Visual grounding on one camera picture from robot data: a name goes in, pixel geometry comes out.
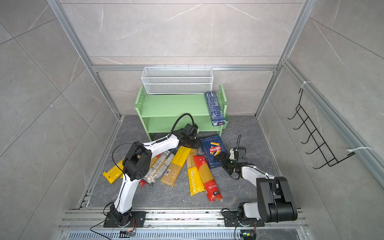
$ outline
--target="gray marble floor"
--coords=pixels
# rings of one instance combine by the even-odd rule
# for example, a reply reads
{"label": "gray marble floor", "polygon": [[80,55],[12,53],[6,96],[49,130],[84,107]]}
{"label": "gray marble floor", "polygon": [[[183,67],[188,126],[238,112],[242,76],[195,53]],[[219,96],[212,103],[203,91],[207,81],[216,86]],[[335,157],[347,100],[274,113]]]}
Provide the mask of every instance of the gray marble floor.
{"label": "gray marble floor", "polygon": [[[227,149],[236,145],[237,137],[241,134],[241,146],[247,148],[248,162],[255,164],[261,170],[275,174],[267,146],[261,130],[254,116],[230,116],[227,128],[222,133],[222,140]],[[216,135],[214,132],[203,132],[201,136]],[[138,116],[125,116],[119,133],[113,144],[116,146],[126,143],[141,141],[147,142],[147,136]],[[121,160],[127,153],[129,145],[119,147],[114,154],[116,161]],[[114,164],[111,154],[104,165],[108,171]],[[153,188],[148,185],[138,187],[133,198],[133,207],[137,208],[221,208],[237,207],[241,202],[254,202],[257,198],[256,187],[244,179],[232,179],[223,168],[212,169],[212,175],[216,180],[223,196],[222,201],[209,202],[205,193],[190,196],[189,182],[186,164],[178,176],[175,186],[156,182]],[[122,179],[110,184],[105,177],[100,176],[91,195],[88,207],[104,207],[107,203],[116,199]]]}

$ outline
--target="green shelf board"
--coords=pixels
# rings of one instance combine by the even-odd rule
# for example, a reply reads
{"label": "green shelf board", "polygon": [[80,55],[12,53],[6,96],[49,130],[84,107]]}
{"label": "green shelf board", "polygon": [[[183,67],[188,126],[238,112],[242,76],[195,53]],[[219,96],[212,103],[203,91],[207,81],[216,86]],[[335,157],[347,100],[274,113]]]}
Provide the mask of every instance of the green shelf board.
{"label": "green shelf board", "polygon": [[146,95],[141,108],[142,118],[176,117],[176,120],[183,113],[190,113],[194,117],[208,116],[209,118],[204,94]]}
{"label": "green shelf board", "polygon": [[[173,124],[178,119],[178,117],[179,116],[149,118],[148,125],[147,125],[148,132],[149,133],[170,132],[173,127]],[[193,119],[197,124],[197,126],[199,127],[199,131],[201,132],[220,131],[220,126],[212,126],[210,116],[194,116]],[[177,123],[175,130],[185,127],[187,123],[192,125],[191,118],[189,116],[184,116]]]}

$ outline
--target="red pasta package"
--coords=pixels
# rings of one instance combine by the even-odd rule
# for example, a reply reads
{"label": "red pasta package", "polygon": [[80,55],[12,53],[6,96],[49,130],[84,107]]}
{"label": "red pasta package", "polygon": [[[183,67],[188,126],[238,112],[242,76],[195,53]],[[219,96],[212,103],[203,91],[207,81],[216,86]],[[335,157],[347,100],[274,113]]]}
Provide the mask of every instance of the red pasta package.
{"label": "red pasta package", "polygon": [[217,184],[212,176],[211,171],[209,170],[207,161],[204,156],[193,156],[197,170],[199,171],[201,180],[204,183],[205,190],[207,191],[208,199],[213,202],[218,199],[220,201],[223,200],[223,196],[217,187]]}

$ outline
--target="green shelf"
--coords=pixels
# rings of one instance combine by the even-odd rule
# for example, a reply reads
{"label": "green shelf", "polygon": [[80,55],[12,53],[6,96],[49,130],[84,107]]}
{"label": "green shelf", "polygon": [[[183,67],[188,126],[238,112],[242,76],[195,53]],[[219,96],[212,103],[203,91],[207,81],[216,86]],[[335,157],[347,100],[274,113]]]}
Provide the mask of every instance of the green shelf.
{"label": "green shelf", "polygon": [[[171,131],[173,124],[183,113],[193,116],[199,131],[216,131],[221,135],[229,121],[226,113],[228,102],[222,85],[216,94],[226,120],[225,125],[221,126],[212,126],[204,94],[147,94],[144,86],[141,86],[135,109],[150,141],[152,133]],[[190,118],[184,116],[175,129],[183,128],[187,123],[191,123]]]}

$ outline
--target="black mounting plate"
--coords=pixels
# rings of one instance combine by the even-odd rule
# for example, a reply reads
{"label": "black mounting plate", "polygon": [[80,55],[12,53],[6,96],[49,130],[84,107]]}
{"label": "black mounting plate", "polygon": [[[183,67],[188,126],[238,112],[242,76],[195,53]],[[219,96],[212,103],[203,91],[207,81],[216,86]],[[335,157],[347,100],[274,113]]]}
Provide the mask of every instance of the black mounting plate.
{"label": "black mounting plate", "polygon": [[[239,223],[237,211],[223,211],[223,215],[224,215],[224,225],[226,227],[235,227]],[[256,223],[257,227],[263,227],[264,226],[264,222],[262,220],[256,220],[255,219],[255,223]]]}
{"label": "black mounting plate", "polygon": [[[147,212],[131,212],[131,217],[135,219],[136,227],[143,227]],[[119,227],[118,223],[112,217],[111,212],[108,212],[103,227]],[[126,227],[133,227],[133,221],[130,221]]]}

